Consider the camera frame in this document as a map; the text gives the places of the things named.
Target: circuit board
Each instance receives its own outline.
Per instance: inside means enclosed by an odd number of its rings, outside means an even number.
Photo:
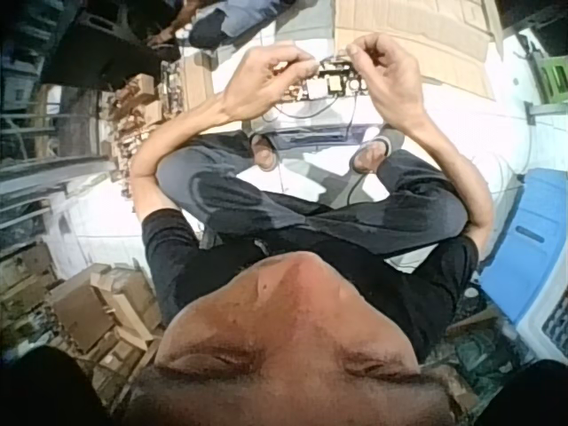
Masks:
[[[351,62],[343,58],[321,61],[318,73],[302,84],[290,86],[282,102],[367,95],[367,84]]]

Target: capacitor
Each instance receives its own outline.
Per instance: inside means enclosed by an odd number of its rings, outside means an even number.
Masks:
[[[352,91],[359,91],[360,87],[361,87],[361,84],[359,83],[359,80],[350,80],[349,81],[349,88]]]

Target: person's leg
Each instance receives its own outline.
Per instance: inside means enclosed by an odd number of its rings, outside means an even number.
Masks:
[[[226,236],[304,225],[305,215],[324,211],[318,203],[264,193],[237,177],[253,164],[242,131],[201,135],[165,157],[156,176],[176,204]]]
[[[458,235],[468,215],[445,175],[398,150],[377,170],[390,196],[309,217],[313,228],[395,256]]]

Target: green crate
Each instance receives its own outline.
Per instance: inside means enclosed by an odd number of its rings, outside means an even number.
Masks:
[[[568,56],[536,59],[547,104],[568,100]]]

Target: tiled floor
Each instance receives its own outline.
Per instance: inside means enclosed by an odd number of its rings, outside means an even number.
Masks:
[[[264,29],[244,48],[233,54],[220,52],[220,65],[213,74],[216,91],[221,91],[241,59],[244,51],[253,45],[272,43],[274,28]],[[300,44],[317,58],[331,54],[330,39],[305,40]],[[491,46],[486,69],[495,90],[496,101],[482,99],[448,86],[424,86],[425,104],[439,127],[481,170],[490,189],[496,210],[493,238],[498,235],[507,216],[516,185],[509,181],[515,174],[531,168],[545,167],[568,170],[568,117],[541,117],[530,127],[525,119],[524,101],[538,103],[538,94],[522,49],[514,38],[505,41],[505,58],[501,62]],[[304,125],[327,122],[345,122],[351,119],[353,99],[340,99],[324,114]],[[320,102],[287,104],[289,114],[309,114],[322,108]],[[355,123],[381,123],[381,117],[366,97],[357,99]],[[296,120],[279,116],[275,122],[262,119],[253,122],[255,130],[297,125]],[[345,204],[346,194],[356,177],[349,173],[348,159],[355,147],[327,149],[311,148],[302,152],[282,153],[283,161],[273,172],[263,173],[254,167],[241,174],[261,189],[293,194],[308,200],[320,200],[333,207]],[[407,149],[431,162],[427,154],[411,140]],[[362,190],[353,201],[381,200],[388,196],[376,177],[367,177]],[[108,179],[71,200],[63,197],[53,200],[54,211],[45,221],[48,234],[45,240],[54,256],[61,278],[80,272],[91,262],[109,264],[138,263],[147,269],[140,238],[140,225],[132,213],[131,201],[120,195],[120,187]],[[201,226],[194,219],[194,227]],[[411,271],[421,261],[424,250],[395,259],[404,271]]]

